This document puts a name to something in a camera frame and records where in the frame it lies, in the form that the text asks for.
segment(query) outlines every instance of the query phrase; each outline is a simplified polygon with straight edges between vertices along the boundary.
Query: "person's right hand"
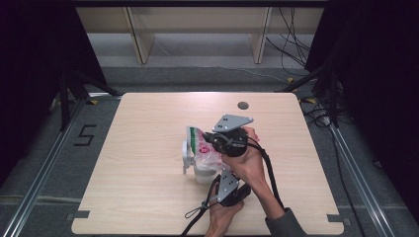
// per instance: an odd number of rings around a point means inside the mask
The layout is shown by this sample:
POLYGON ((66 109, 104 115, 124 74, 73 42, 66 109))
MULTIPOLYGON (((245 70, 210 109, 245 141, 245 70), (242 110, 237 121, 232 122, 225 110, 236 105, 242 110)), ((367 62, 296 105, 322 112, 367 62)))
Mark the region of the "person's right hand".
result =
MULTIPOLYGON (((258 140, 255 129, 246 126, 243 126, 242 128, 247 132, 248 137, 256 141, 258 140)), ((248 139, 247 142, 256 145, 256 142, 252 139, 248 139)), ((260 184, 260 182, 266 182, 262 155, 256 148, 247 146, 247 150, 243 155, 239 157, 229 157, 223 154, 221 159, 222 162, 231 167, 234 174, 239 179, 250 187, 253 188, 260 184)))

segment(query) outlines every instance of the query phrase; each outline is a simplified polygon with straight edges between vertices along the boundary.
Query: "person's left hand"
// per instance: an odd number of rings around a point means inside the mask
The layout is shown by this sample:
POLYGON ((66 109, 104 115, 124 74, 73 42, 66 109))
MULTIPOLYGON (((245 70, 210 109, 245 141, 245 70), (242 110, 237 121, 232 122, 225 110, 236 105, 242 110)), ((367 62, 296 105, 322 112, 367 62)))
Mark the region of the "person's left hand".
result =
MULTIPOLYGON (((215 195, 218 185, 216 184, 212 190, 212 197, 215 195)), ((241 201, 236 205, 226 207, 216 203, 216 200, 212 200, 209 205, 209 230, 206 233, 206 237, 218 237, 227 233, 228 226, 230 226, 234 215, 243 208, 244 202, 241 201)))

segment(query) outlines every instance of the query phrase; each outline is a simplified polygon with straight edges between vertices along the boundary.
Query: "dark sleeve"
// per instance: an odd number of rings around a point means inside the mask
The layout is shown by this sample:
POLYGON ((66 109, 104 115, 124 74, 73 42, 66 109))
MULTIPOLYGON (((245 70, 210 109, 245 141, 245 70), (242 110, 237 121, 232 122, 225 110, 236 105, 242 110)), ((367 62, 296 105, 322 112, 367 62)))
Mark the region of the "dark sleeve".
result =
POLYGON ((285 208, 286 214, 275 220, 265 219, 273 237, 307 236, 302 230, 290 208, 285 208))

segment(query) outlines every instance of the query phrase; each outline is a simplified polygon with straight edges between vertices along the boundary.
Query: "gray carpet floor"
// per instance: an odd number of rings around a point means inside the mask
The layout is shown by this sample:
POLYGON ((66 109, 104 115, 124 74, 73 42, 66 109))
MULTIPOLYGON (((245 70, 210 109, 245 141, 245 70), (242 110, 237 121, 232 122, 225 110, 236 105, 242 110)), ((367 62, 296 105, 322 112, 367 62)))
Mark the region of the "gray carpet floor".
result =
MULTIPOLYGON (((219 67, 103 68, 103 70, 109 85, 122 92, 273 92, 287 86, 283 83, 287 78, 293 77, 295 80, 298 78, 283 69, 273 68, 249 70, 252 73, 273 75, 277 78, 219 67)), ((306 73, 303 70, 294 72, 306 73)), ((313 83, 304 85, 296 93, 307 95, 313 83)), ((87 89, 90 92, 99 92, 90 86, 87 86, 87 89)), ((68 214, 74 213, 78 208, 118 105, 119 101, 99 101, 96 105, 83 107, 21 236, 75 236, 71 232, 71 220, 68 219, 68 214), (89 124, 96 125, 85 129, 86 133, 94 135, 91 144, 74 146, 76 143, 88 141, 89 138, 80 138, 78 135, 82 127, 89 124)), ((302 104, 302 108, 307 112, 315 106, 310 103, 302 104)), ((342 120, 339 123, 340 130, 387 215, 396 236, 419 236, 417 223, 395 191, 385 171, 373 164, 373 152, 358 131, 356 124, 351 121, 350 115, 343 115, 340 119, 342 120)), ((0 232, 4 231, 22 196, 30 187, 58 135, 59 128, 60 109, 57 107, 44 121, 27 156, 20 160, 0 190, 0 232)), ((361 236, 360 226, 356 222, 342 183, 338 179, 332 137, 324 127, 312 124, 309 130, 338 209, 342 217, 350 219, 352 223, 345 226, 342 236, 361 236)), ((341 169, 366 236, 379 236, 343 163, 341 169)))

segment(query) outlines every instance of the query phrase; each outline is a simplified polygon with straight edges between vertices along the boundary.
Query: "light wooden tabletop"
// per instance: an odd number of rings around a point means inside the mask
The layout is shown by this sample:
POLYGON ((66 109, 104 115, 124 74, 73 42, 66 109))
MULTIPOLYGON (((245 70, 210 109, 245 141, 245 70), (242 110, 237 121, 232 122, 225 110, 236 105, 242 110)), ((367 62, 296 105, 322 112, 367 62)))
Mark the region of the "light wooden tabletop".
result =
MULTIPOLYGON (((203 131, 224 114, 251 117, 260 144, 271 157, 281 199, 293 209, 307 234, 336 235, 343 224, 307 125, 294 94, 284 93, 128 93, 121 100, 79 211, 77 234, 182 233, 209 185, 183 175, 182 142, 186 126, 203 131), (249 109, 240 110, 239 102, 249 109)), ((209 211, 190 230, 204 234, 209 211)), ((269 235, 265 214, 254 196, 234 217, 228 235, 269 235)))

